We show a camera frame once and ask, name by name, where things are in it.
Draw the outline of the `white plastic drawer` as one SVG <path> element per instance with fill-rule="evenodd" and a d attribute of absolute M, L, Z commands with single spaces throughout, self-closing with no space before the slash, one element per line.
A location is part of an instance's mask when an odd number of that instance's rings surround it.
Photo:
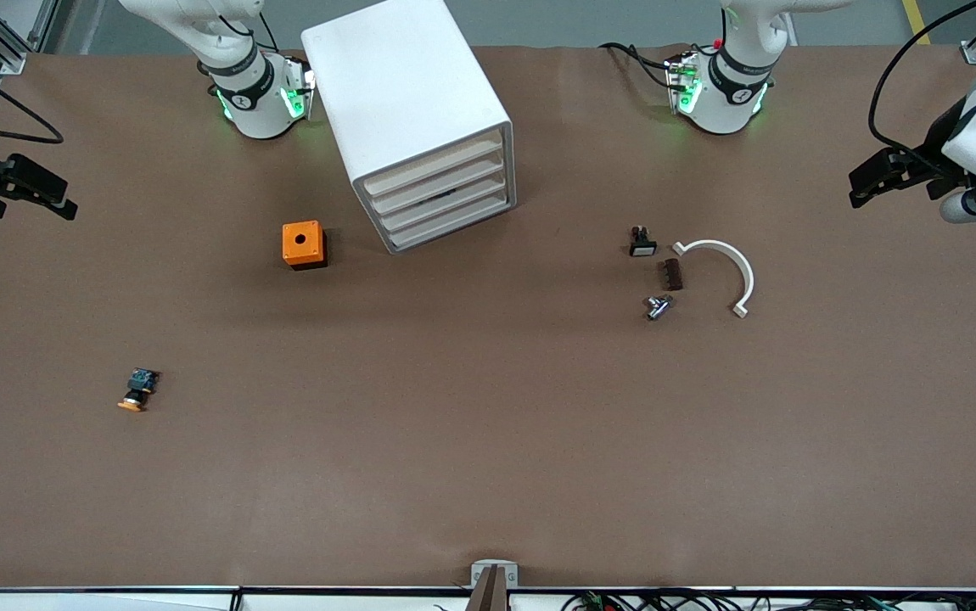
<path fill-rule="evenodd" d="M 505 187 L 505 176 L 502 171 L 495 171 L 488 177 L 481 177 L 472 182 L 465 182 L 457 188 L 446 190 L 437 196 L 415 202 L 406 208 L 387 214 L 380 214 L 380 223 L 390 233 L 398 233 L 411 229 L 413 226 L 433 221 L 453 211 L 462 205 L 472 204 L 477 198 L 491 196 Z"/>
<path fill-rule="evenodd" d="M 383 171 L 375 177 L 365 177 L 362 184 L 371 196 L 383 196 L 398 188 L 409 187 L 436 177 L 442 171 L 453 169 L 483 154 L 491 154 L 492 151 L 500 149 L 502 144 L 501 129 L 491 129 L 484 134 L 450 144 L 422 158 L 399 164 L 394 169 Z"/>
<path fill-rule="evenodd" d="M 476 156 L 468 162 L 458 164 L 453 169 L 424 177 L 406 186 L 382 193 L 372 201 L 372 207 L 379 214 L 392 214 L 421 204 L 430 198 L 441 196 L 446 191 L 461 188 L 461 186 L 476 179 L 491 177 L 502 171 L 504 156 L 500 150 L 490 154 Z"/>
<path fill-rule="evenodd" d="M 386 239 L 395 251 L 410 249 L 418 246 L 418 244 L 444 236 L 446 233 L 457 231 L 469 224 L 488 219 L 489 216 L 507 211 L 508 208 L 511 208 L 508 197 L 505 196 L 503 190 L 496 191 L 491 196 L 477 198 L 472 204 L 460 206 L 457 211 L 445 214 L 433 221 L 415 225 L 406 231 L 398 233 L 386 231 Z"/>

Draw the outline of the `orange push button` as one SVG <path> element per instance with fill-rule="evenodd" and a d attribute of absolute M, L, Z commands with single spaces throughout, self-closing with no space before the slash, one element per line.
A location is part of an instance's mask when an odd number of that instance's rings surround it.
<path fill-rule="evenodd" d="M 147 368 L 134 368 L 127 380 L 127 391 L 118 407 L 131 412 L 145 412 L 151 395 L 157 390 L 161 373 Z"/>

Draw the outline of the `white drawer cabinet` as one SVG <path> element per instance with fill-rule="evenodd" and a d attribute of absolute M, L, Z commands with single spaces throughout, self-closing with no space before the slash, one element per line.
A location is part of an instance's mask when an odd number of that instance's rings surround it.
<path fill-rule="evenodd" d="M 445 0 L 383 0 L 306 28 L 301 43 L 350 185 L 392 255 L 482 221 L 395 251 L 365 177 L 501 129 L 507 211 L 518 205 L 513 123 Z"/>

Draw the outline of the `orange box with hole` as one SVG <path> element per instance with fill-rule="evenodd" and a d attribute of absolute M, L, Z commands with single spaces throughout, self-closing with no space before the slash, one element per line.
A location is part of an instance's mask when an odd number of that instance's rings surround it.
<path fill-rule="evenodd" d="M 328 234 L 317 220 L 283 224 L 281 255 L 297 271 L 328 266 Z"/>

